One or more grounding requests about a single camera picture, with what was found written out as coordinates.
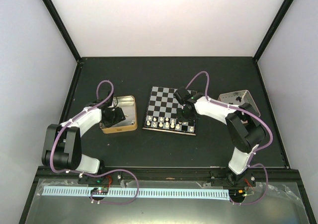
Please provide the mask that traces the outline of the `left circuit board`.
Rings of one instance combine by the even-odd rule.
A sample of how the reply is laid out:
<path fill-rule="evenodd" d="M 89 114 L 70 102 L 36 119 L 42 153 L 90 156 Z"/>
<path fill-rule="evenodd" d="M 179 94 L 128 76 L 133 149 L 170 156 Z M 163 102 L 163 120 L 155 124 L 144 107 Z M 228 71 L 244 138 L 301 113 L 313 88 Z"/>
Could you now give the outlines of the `left circuit board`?
<path fill-rule="evenodd" d="M 91 190 L 91 195 L 106 195 L 108 193 L 108 187 L 95 187 Z"/>

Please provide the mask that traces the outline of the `left black frame post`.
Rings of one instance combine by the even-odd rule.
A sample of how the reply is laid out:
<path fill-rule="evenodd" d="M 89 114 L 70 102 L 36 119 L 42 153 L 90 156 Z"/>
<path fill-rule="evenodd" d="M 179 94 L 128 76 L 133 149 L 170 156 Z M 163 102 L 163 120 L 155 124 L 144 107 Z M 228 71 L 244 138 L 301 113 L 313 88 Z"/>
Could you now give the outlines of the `left black frame post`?
<path fill-rule="evenodd" d="M 72 41 L 56 7 L 54 6 L 54 3 L 52 0 L 42 0 L 44 3 L 46 9 L 48 10 L 51 18 L 53 19 L 56 27 L 58 28 L 60 34 L 62 35 L 65 43 L 67 44 L 70 52 L 72 53 L 74 59 L 78 62 L 81 59 L 81 56 L 78 52 L 78 50 L 75 47 L 74 42 Z"/>

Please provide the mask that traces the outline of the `pink mesh tray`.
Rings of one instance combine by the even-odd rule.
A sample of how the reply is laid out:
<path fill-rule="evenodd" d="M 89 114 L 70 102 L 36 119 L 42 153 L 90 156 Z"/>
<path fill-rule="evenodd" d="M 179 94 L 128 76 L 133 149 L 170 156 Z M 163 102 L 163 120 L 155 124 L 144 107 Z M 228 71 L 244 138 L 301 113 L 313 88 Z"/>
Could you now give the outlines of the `pink mesh tray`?
<path fill-rule="evenodd" d="M 249 103 L 256 111 L 257 116 L 260 117 L 259 109 L 251 93 L 248 90 L 239 90 L 228 93 L 222 93 L 219 95 L 218 101 L 239 106 L 243 105 L 244 103 Z"/>

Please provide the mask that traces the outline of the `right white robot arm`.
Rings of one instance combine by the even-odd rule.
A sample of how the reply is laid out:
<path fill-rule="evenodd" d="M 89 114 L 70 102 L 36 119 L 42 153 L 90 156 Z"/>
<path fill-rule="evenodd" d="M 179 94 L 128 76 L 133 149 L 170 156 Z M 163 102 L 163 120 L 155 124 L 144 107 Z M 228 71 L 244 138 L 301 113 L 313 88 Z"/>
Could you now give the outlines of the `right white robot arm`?
<path fill-rule="evenodd" d="M 232 186 L 244 180 L 252 156 L 266 136 L 265 125 L 255 114 L 249 103 L 242 106 L 227 104 L 202 93 L 190 94 L 184 87 L 177 89 L 173 97 L 181 105 L 177 109 L 177 118 L 181 122 L 191 121 L 197 115 L 213 118 L 228 128 L 234 151 L 229 161 L 226 180 Z"/>

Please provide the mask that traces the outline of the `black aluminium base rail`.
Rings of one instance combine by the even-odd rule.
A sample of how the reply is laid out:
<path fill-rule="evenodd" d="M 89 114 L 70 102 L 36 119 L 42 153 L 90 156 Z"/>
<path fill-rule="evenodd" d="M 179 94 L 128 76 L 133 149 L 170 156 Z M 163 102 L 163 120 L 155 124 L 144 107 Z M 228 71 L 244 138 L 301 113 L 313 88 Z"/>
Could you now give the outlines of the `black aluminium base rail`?
<path fill-rule="evenodd" d="M 289 168 L 267 168 L 264 172 L 262 167 L 246 170 L 238 176 L 232 174 L 227 168 L 126 168 L 132 172 L 138 181 L 199 181 L 207 182 L 214 186 L 242 186 L 248 181 L 254 185 L 256 182 L 264 182 L 268 176 L 269 182 L 295 182 L 302 184 L 298 170 Z M 93 178 L 84 175 L 82 178 L 75 173 L 54 173 L 49 168 L 40 166 L 35 175 L 35 180 L 39 179 L 74 179 L 79 184 L 96 186 L 106 185 L 109 180 L 111 184 L 118 185 L 121 181 L 133 181 L 132 175 L 124 171 L 115 171 L 105 177 Z"/>

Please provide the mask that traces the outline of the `black and white chessboard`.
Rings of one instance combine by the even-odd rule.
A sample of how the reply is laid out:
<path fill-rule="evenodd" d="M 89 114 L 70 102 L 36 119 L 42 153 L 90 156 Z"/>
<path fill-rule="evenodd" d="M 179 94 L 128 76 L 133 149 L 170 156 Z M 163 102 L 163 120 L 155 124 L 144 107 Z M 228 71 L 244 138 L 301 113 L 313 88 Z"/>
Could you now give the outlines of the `black and white chessboard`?
<path fill-rule="evenodd" d="M 169 133 L 177 133 L 183 135 L 196 135 L 196 123 L 195 121 L 190 122 L 179 122 L 176 115 L 177 108 L 181 108 L 182 106 L 178 103 L 178 101 L 174 98 L 173 94 L 176 92 L 175 88 L 168 87 L 159 87 L 153 86 L 150 93 L 150 98 L 146 110 L 145 122 L 143 124 L 143 129 L 152 130 L 152 131 L 161 131 L 161 132 L 169 132 Z M 153 127 L 153 117 L 157 118 L 157 126 Z M 163 117 L 164 121 L 163 127 L 159 127 L 160 117 Z M 169 128 L 165 127 L 165 119 L 169 118 Z M 174 129 L 170 128 L 171 119 L 175 120 Z M 194 127 L 194 131 L 189 131 L 190 127 Z"/>

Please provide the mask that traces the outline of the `black frame post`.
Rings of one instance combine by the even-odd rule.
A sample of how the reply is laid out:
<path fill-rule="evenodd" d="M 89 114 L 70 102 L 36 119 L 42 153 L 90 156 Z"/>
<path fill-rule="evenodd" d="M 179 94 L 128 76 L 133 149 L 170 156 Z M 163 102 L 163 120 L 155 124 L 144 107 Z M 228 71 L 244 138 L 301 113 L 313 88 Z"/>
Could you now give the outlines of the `black frame post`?
<path fill-rule="evenodd" d="M 52 0 L 42 0 L 44 3 L 46 9 L 48 10 L 51 18 L 53 19 L 56 27 L 58 28 L 60 34 L 62 35 L 65 43 L 67 44 L 70 52 L 72 53 L 74 59 L 78 62 L 81 59 L 81 56 L 78 52 L 78 50 L 75 47 L 74 42 L 72 41 L 56 7 L 54 6 L 54 3 Z"/>
<path fill-rule="evenodd" d="M 271 22 L 265 36 L 263 37 L 258 49 L 256 50 L 253 60 L 257 63 L 261 56 L 263 55 L 265 49 L 267 48 L 269 42 L 271 41 L 272 37 L 274 36 L 276 30 L 278 29 L 279 25 L 281 24 L 283 18 L 285 17 L 286 13 L 288 12 L 289 8 L 291 7 L 294 0 L 283 0 L 281 6 L 279 7 L 273 21 Z"/>

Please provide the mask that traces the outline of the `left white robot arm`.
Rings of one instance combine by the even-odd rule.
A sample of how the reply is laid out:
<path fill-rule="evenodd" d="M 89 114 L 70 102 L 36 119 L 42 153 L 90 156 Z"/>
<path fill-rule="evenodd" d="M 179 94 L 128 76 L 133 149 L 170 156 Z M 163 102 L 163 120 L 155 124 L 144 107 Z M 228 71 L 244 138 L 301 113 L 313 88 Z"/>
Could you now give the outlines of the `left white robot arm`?
<path fill-rule="evenodd" d="M 90 103 L 72 119 L 49 125 L 42 152 L 43 165 L 54 172 L 73 170 L 89 173 L 94 183 L 103 183 L 107 172 L 101 168 L 102 161 L 82 153 L 81 137 L 96 124 L 110 128 L 125 119 L 117 98 L 109 92 L 105 100 L 98 99 Z"/>

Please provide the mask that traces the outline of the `circuit board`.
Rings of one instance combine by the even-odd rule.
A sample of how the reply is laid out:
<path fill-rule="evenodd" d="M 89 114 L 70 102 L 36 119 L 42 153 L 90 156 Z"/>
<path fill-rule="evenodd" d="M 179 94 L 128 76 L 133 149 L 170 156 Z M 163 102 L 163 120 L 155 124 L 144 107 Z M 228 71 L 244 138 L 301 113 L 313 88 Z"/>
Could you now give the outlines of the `circuit board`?
<path fill-rule="evenodd" d="M 91 195 L 106 195 L 108 193 L 108 187 L 95 187 L 91 190 Z"/>
<path fill-rule="evenodd" d="M 229 195 L 231 197 L 246 197 L 253 195 L 255 193 L 254 190 L 245 190 L 245 189 L 236 189 L 236 190 L 230 190 Z"/>

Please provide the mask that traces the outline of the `right circuit board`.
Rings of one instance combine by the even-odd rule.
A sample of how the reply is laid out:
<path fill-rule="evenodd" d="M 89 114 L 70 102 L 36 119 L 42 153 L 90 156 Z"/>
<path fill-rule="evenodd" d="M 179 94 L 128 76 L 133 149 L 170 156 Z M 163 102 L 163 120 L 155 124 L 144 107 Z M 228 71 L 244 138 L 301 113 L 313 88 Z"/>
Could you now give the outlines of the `right circuit board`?
<path fill-rule="evenodd" d="M 253 195 L 255 193 L 254 190 L 245 190 L 245 189 L 236 189 L 236 190 L 230 190 L 229 195 L 231 197 L 246 197 Z"/>

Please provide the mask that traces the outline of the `gold tin tray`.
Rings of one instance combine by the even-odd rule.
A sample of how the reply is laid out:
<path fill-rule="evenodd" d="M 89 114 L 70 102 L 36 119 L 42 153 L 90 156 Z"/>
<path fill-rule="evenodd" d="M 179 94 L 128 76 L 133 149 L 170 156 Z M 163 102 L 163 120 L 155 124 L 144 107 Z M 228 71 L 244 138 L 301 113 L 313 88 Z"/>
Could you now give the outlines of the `gold tin tray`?
<path fill-rule="evenodd" d="M 110 128 L 105 128 L 103 124 L 100 122 L 99 123 L 100 129 L 105 134 L 128 132 L 128 131 L 136 130 L 138 123 L 137 123 L 137 107 L 136 107 L 136 101 L 134 96 L 128 95 L 128 96 L 115 97 L 113 100 L 113 104 L 114 105 L 110 108 L 115 108 L 115 107 L 122 108 L 126 119 Z M 131 124 L 132 120 L 136 121 L 135 124 L 133 125 Z"/>

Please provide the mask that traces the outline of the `right black frame post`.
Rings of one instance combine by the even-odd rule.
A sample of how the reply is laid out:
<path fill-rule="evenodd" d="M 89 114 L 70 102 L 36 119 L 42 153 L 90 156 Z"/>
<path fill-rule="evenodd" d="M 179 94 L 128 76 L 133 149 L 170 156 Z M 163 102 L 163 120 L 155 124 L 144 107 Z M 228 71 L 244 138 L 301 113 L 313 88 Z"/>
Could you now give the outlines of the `right black frame post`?
<path fill-rule="evenodd" d="M 269 42 L 271 41 L 272 37 L 274 36 L 276 30 L 278 29 L 279 25 L 281 24 L 283 18 L 285 17 L 286 13 L 288 12 L 289 8 L 291 7 L 294 0 L 283 0 L 281 6 L 279 7 L 273 21 L 271 22 L 265 36 L 263 37 L 258 49 L 256 50 L 253 60 L 257 63 L 261 56 L 263 55 L 265 49 L 267 48 Z"/>

